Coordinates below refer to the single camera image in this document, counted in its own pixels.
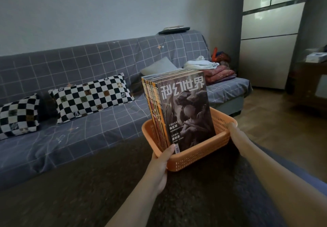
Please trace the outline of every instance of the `orange plastic basket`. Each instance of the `orange plastic basket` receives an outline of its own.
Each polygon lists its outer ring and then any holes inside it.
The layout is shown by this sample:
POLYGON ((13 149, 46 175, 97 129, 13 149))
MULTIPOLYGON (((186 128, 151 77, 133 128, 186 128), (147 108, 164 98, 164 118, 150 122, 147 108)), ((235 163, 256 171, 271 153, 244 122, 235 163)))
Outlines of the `orange plastic basket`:
MULTIPOLYGON (((184 167, 190 165, 191 163, 209 155, 220 147, 226 145, 230 138, 229 130, 227 130, 226 123, 234 122, 237 126, 237 121, 213 108, 210 107, 212 121, 214 122, 214 127, 216 135, 208 140, 201 142, 187 150, 184 150, 178 154, 172 155, 167 162, 167 169, 169 171, 179 171, 184 167)), ((157 157, 161 155, 161 151, 158 148, 160 146, 160 141, 155 135, 155 126, 152 119, 146 121, 142 125, 142 132, 149 142, 151 148, 157 157)))

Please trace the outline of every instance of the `tissue box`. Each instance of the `tissue box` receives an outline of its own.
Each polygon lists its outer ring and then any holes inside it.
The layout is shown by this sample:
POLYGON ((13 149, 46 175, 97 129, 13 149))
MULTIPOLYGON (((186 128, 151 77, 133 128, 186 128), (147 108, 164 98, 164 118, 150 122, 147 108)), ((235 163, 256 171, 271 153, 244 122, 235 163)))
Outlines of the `tissue box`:
POLYGON ((327 53, 315 52, 311 53, 306 57, 305 62, 321 63, 327 61, 327 53))

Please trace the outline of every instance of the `wall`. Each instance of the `wall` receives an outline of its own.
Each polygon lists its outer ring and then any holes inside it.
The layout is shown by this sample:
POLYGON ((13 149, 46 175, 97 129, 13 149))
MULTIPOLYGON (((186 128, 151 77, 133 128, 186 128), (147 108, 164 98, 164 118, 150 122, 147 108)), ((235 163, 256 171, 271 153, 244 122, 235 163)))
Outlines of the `wall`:
POLYGON ((0 56, 200 30, 210 49, 239 56, 243 0, 0 0, 0 56))
POLYGON ((293 63, 304 58, 307 48, 327 45, 327 0, 307 0, 302 14, 293 63))

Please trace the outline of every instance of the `sofa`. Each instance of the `sofa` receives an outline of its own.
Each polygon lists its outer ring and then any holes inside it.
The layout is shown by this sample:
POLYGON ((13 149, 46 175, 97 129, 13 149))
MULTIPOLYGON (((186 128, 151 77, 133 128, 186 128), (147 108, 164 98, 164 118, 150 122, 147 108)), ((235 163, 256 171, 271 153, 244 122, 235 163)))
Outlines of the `sofa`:
MULTIPOLYGON (((0 141, 0 190, 141 136, 142 124, 151 118, 141 69, 165 56, 182 67, 200 55, 210 59, 202 34, 190 30, 0 57, 0 105, 34 93, 40 97, 38 131, 0 141), (135 101, 57 124, 48 90, 120 73, 135 101)), ((210 85, 207 91, 210 106, 231 115, 242 110, 252 88, 248 80, 235 78, 210 85)))

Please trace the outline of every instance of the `black and white checkered pillow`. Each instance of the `black and white checkered pillow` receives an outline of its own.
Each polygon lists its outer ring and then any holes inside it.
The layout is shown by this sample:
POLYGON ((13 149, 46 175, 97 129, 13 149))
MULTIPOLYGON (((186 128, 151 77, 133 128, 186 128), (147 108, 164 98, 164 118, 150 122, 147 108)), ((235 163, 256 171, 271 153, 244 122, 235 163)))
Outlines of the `black and white checkered pillow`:
POLYGON ((113 105, 134 100, 122 75, 95 80, 82 85, 49 90, 57 104, 57 123, 83 117, 113 105))
POLYGON ((39 102, 34 94, 0 107, 0 140, 36 131, 39 102))

